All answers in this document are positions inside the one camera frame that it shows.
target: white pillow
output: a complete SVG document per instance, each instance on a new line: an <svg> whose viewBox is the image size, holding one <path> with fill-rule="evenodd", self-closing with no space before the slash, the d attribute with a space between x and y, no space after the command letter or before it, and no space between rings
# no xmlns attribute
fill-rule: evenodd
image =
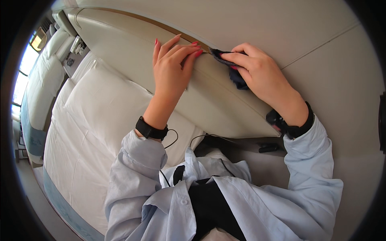
<svg viewBox="0 0 386 241"><path fill-rule="evenodd" d="M151 98L152 95L143 87L123 80L95 61L74 87L65 109L116 157L123 137L135 128ZM175 129L179 136L178 141L166 149L168 166L172 166L183 161L191 139L202 135L203 131L176 112L171 115L168 126ZM163 141L164 146L171 144L175 138L175 133L170 131ZM199 138L196 138L193 149L198 143Z"/></svg>
<svg viewBox="0 0 386 241"><path fill-rule="evenodd" d="M63 29L59 29L58 31L56 31L54 35L48 40L48 43L45 47L47 56L51 57L53 54L55 54L68 37L69 34Z"/></svg>

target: shirt sleeve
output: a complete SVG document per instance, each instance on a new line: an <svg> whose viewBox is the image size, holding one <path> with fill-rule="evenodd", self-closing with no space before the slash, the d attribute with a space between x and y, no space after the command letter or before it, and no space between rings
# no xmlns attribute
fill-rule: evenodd
<svg viewBox="0 0 386 241"><path fill-rule="evenodd" d="M126 239L140 224L142 205L161 189L158 173L167 159L163 145L155 140L139 138L134 130L123 138L110 170L105 241Z"/></svg>
<svg viewBox="0 0 386 241"><path fill-rule="evenodd" d="M313 126L302 136L284 136L284 146L290 173L288 190L270 185L262 188L301 207L331 238L343 182L332 178L332 143L325 128L315 116Z"/></svg>

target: fingernail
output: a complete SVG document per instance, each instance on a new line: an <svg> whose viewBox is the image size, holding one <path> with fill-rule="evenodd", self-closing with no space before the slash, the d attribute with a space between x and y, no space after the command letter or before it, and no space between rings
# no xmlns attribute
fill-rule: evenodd
<svg viewBox="0 0 386 241"><path fill-rule="evenodd" d="M201 54L202 54L202 52L203 52L204 50L199 50L197 53L196 53L196 58L198 57L198 56L200 56Z"/></svg>

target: black wristband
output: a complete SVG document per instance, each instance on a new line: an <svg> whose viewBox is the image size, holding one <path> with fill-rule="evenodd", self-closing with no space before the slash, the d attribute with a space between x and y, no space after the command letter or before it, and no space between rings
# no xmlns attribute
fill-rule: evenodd
<svg viewBox="0 0 386 241"><path fill-rule="evenodd" d="M141 116L139 117L137 124L135 125L135 128L141 133L146 139L151 137L154 139L161 139L164 140L165 136L168 133L168 125L166 125L165 129L160 130L156 129L149 124L147 124L144 121L144 118Z"/></svg>
<svg viewBox="0 0 386 241"><path fill-rule="evenodd" d="M277 126L283 134L287 134L290 139L300 137L309 131L314 123L315 117L311 109L310 104L306 101L308 107L308 118L304 125L301 127L298 126L288 126L284 119L277 113L277 111L272 110L266 115L266 120L271 125Z"/></svg>

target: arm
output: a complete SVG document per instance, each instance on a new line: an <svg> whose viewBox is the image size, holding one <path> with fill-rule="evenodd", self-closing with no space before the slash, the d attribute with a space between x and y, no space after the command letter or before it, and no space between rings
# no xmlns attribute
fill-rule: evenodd
<svg viewBox="0 0 386 241"><path fill-rule="evenodd" d="M247 43L232 50L242 51L248 56L230 53L221 57L240 65L237 69L252 92L273 107L289 126L304 125L308 107L276 63ZM288 190L269 185L262 188L301 207L331 237L343 182L332 179L332 143L326 130L315 116L312 127L302 136L295 139L284 136L284 146L288 153L284 162L290 173Z"/></svg>
<svg viewBox="0 0 386 241"><path fill-rule="evenodd" d="M156 91L143 117L147 124L157 129L165 128L189 83L194 60L202 53L197 44L176 45L170 49L179 39L177 35L163 46L156 40L154 47ZM146 139L137 130L123 138L121 151L111 166L105 200L106 241L124 240L138 227L142 205L161 189L158 173L167 159L161 140Z"/></svg>

